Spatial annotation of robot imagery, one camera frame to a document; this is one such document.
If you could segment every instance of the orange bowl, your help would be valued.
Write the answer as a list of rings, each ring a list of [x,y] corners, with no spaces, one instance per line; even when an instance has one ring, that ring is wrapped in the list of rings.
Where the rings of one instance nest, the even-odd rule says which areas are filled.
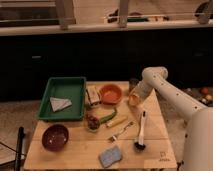
[[[99,92],[101,101],[105,104],[117,104],[121,101],[122,90],[115,84],[104,85]]]

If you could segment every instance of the green tray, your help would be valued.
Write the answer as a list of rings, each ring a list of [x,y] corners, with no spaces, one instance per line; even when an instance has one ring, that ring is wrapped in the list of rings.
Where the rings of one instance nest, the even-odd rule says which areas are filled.
[[[85,77],[51,77],[48,80],[38,119],[45,121],[77,121],[84,116],[84,100],[86,90]],[[68,98],[72,105],[53,112],[50,97]]]

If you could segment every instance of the white napkin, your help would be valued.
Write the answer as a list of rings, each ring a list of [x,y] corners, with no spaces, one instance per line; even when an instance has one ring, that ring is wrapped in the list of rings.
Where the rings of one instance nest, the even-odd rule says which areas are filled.
[[[50,103],[54,112],[62,110],[72,105],[70,99],[61,99],[55,97],[50,97]]]

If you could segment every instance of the spoon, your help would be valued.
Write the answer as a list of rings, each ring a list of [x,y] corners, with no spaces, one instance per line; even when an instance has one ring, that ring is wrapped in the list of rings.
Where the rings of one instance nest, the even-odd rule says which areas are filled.
[[[140,132],[138,137],[135,139],[134,145],[138,150],[144,150],[146,145],[144,144],[144,125],[146,122],[146,111],[141,114]]]

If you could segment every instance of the utensil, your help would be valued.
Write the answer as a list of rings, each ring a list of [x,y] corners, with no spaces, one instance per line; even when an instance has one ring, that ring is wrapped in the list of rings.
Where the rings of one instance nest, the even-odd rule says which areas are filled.
[[[141,123],[140,123],[140,132],[138,137],[135,139],[135,147],[139,150],[144,150],[145,145],[144,145],[144,125],[146,122],[146,111],[141,114]]]
[[[121,135],[122,133],[124,133],[127,128],[129,128],[130,126],[132,126],[134,124],[134,122],[129,122],[124,128],[122,128],[118,133],[114,134],[113,136],[109,137],[108,140],[110,142],[114,142],[117,140],[118,136]]]

